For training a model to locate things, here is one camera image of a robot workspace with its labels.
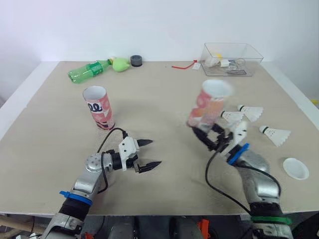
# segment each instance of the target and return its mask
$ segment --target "white bowl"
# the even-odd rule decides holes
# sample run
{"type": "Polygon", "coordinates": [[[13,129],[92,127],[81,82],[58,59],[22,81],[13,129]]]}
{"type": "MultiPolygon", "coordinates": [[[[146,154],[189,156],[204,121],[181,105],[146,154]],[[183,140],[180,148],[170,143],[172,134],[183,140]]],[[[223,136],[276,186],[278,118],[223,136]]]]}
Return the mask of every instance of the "white bowl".
{"type": "Polygon", "coordinates": [[[283,167],[286,173],[294,179],[304,180],[309,177],[307,166],[295,158],[285,159],[283,167]]]}

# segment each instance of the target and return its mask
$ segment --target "green ring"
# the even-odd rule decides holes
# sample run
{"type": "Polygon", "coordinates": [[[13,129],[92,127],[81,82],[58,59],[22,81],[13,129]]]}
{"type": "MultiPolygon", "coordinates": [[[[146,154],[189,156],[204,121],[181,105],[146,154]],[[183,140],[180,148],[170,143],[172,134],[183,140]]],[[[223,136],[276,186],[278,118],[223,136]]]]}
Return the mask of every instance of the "green ring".
{"type": "Polygon", "coordinates": [[[254,221],[268,221],[268,222],[276,222],[276,223],[284,223],[289,225],[292,223],[292,220],[288,217],[262,217],[262,216],[253,216],[251,220],[254,221]]]}

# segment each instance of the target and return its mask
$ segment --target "green plastic bottle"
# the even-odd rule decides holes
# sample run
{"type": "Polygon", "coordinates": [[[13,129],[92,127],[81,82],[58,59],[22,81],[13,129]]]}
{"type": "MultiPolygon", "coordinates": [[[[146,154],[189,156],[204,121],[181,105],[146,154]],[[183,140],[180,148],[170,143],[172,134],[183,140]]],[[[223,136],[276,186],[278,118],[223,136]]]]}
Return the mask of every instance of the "green plastic bottle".
{"type": "Polygon", "coordinates": [[[105,71],[108,66],[112,64],[112,59],[107,61],[96,61],[85,66],[82,66],[78,69],[68,72],[69,78],[73,83],[81,83],[86,79],[94,77],[103,71],[105,71]]]}

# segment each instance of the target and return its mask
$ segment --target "table edge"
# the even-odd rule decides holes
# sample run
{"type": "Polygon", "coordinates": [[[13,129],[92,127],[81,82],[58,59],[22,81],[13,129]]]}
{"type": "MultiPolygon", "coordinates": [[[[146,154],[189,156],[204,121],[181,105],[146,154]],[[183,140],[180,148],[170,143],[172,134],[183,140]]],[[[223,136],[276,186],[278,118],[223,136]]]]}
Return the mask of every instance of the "table edge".
{"type": "Polygon", "coordinates": [[[40,62],[0,108],[0,140],[58,63],[59,61],[40,62]]]}
{"type": "Polygon", "coordinates": [[[261,65],[319,130],[319,110],[317,107],[271,61],[262,62],[261,65]]]}

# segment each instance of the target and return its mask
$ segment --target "blue ring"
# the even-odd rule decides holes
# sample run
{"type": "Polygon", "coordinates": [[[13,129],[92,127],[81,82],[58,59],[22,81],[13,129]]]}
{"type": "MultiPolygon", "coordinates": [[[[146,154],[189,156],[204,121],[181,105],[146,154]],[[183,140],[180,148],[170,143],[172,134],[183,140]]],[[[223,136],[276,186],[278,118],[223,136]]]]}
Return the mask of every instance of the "blue ring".
{"type": "Polygon", "coordinates": [[[244,146],[242,146],[241,149],[237,151],[237,153],[234,155],[234,157],[230,159],[227,163],[229,165],[232,165],[241,156],[241,154],[248,149],[249,149],[249,144],[245,143],[244,146]]]}
{"type": "Polygon", "coordinates": [[[89,199],[87,199],[85,197],[70,193],[70,192],[61,191],[60,194],[62,194],[65,198],[72,198],[72,199],[78,200],[78,201],[80,201],[82,203],[86,203],[86,204],[88,204],[90,206],[93,204],[91,200],[89,200],[89,199]]]}

